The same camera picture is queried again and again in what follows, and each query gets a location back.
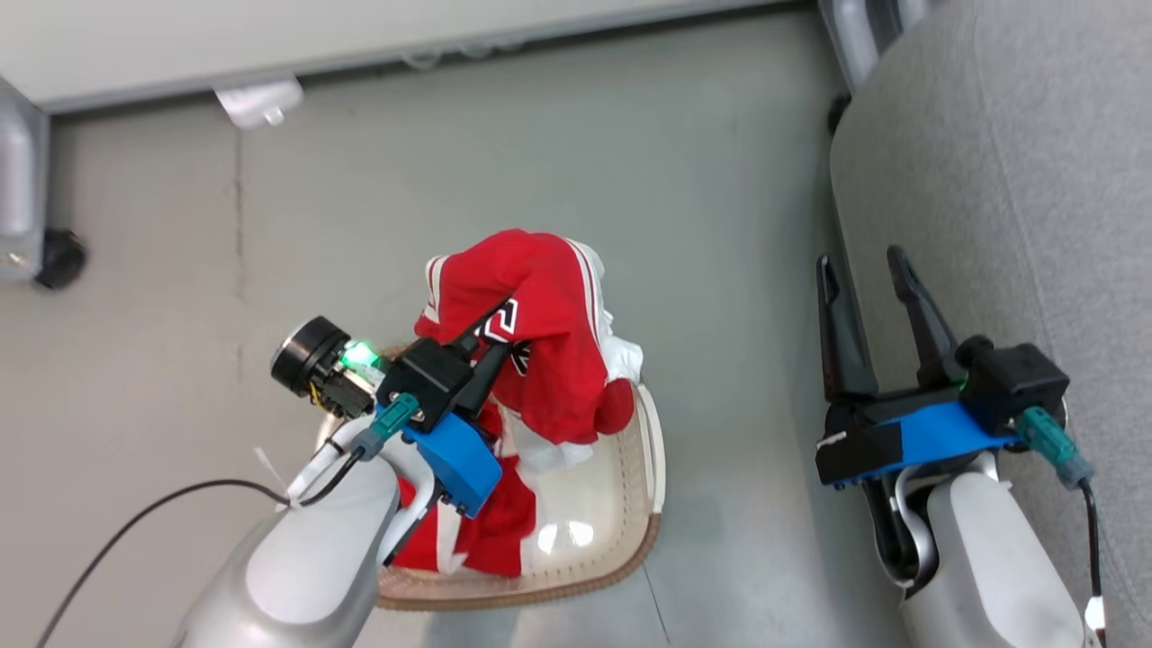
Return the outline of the red white sports jersey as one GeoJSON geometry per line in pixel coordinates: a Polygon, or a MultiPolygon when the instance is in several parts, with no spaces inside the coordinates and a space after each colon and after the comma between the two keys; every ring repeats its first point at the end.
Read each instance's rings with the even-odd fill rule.
{"type": "Polygon", "coordinates": [[[584,464],[598,439],[631,422],[644,354],[614,336],[602,274],[592,247],[526,229],[429,259],[417,337],[449,342],[503,300],[516,301],[513,354],[479,415],[503,474],[473,519],[437,504],[394,558],[397,567],[520,577],[543,523],[539,477],[584,464]]]}

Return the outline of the white partition panel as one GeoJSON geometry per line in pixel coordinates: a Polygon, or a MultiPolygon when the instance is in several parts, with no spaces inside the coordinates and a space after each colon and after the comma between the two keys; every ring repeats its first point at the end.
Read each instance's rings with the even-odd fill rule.
{"type": "Polygon", "coordinates": [[[795,0],[0,0],[0,89],[44,111],[795,0]]]}

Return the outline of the grey fabric sofa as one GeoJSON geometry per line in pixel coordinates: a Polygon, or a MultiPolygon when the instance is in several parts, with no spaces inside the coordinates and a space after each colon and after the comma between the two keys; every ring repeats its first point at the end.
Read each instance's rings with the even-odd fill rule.
{"type": "Polygon", "coordinates": [[[946,0],[832,137],[882,390],[918,357],[886,250],[958,339],[1032,342],[1094,464],[1108,648],[1152,648],[1152,0],[946,0]]]}

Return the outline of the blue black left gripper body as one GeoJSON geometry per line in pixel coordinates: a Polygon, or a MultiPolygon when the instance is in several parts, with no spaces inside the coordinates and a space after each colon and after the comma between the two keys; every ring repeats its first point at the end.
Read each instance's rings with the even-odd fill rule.
{"type": "MultiPolygon", "coordinates": [[[[319,316],[301,324],[276,348],[270,374],[291,394],[308,399],[338,422],[361,419],[367,425],[374,407],[386,406],[377,401],[376,392],[391,361],[392,357],[382,356],[366,342],[354,340],[342,327],[319,316]]],[[[409,419],[391,436],[391,439],[397,437],[416,447],[435,479],[435,496],[470,519],[482,512],[502,475],[493,437],[482,431],[479,414],[482,410],[468,410],[467,385],[452,410],[431,432],[420,434],[410,425],[409,419]]],[[[300,476],[293,480],[287,495],[309,497],[305,491],[313,481],[332,464],[341,466],[348,458],[351,439],[357,434],[347,440],[338,436],[324,440],[300,476]]]]}

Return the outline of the cream plastic laundry basket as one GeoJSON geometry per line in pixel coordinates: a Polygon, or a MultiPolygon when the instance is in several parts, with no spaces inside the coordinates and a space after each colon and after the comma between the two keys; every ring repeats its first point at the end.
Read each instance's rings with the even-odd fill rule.
{"type": "Polygon", "coordinates": [[[416,447],[397,437],[387,440],[380,455],[399,476],[400,508],[382,545],[378,606],[415,612],[531,606],[601,590],[629,577],[654,545],[666,488],[654,401],[641,382],[632,394],[634,415],[626,430],[598,439],[584,464],[539,477],[543,523],[529,537],[529,565],[517,578],[395,565],[429,512],[439,503],[452,505],[433,492],[435,479],[416,447]]]}

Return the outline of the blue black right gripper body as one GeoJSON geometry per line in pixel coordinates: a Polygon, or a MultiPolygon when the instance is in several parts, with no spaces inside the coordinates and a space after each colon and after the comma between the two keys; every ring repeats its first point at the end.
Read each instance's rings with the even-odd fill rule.
{"type": "Polygon", "coordinates": [[[1021,443],[1011,432],[983,430],[956,389],[832,392],[817,443],[817,475],[824,487],[842,490],[910,466],[1021,443]]]}

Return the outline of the white power strip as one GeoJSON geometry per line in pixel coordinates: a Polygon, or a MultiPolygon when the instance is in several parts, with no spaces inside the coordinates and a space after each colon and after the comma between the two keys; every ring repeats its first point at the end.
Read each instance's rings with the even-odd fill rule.
{"type": "Polygon", "coordinates": [[[281,125],[285,115],[300,107],[304,99],[303,86],[293,77],[260,85],[217,86],[214,93],[238,129],[281,125]]]}

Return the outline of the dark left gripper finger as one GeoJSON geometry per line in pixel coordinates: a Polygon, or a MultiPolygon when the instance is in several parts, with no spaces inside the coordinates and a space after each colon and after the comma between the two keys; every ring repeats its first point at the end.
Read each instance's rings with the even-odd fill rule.
{"type": "Polygon", "coordinates": [[[508,342],[488,345],[482,353],[472,367],[472,379],[468,382],[468,410],[482,410],[511,354],[513,345],[508,342]]]}
{"type": "Polygon", "coordinates": [[[477,357],[488,349],[511,349],[516,327],[516,301],[503,300],[482,315],[461,336],[453,337],[447,347],[463,357],[477,357]]]}

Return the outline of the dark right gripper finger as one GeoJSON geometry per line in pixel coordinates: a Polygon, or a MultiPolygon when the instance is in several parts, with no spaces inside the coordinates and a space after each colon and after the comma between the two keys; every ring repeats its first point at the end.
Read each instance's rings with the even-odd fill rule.
{"type": "Polygon", "coordinates": [[[914,263],[903,247],[887,248],[887,263],[892,285],[914,332],[914,345],[919,366],[916,378],[922,389],[943,389],[956,385],[967,377],[967,370],[956,361],[956,340],[950,325],[925,282],[922,282],[914,263]]]}
{"type": "Polygon", "coordinates": [[[861,340],[859,312],[827,255],[817,262],[817,315],[824,398],[836,404],[876,397],[879,385],[861,340]]]}

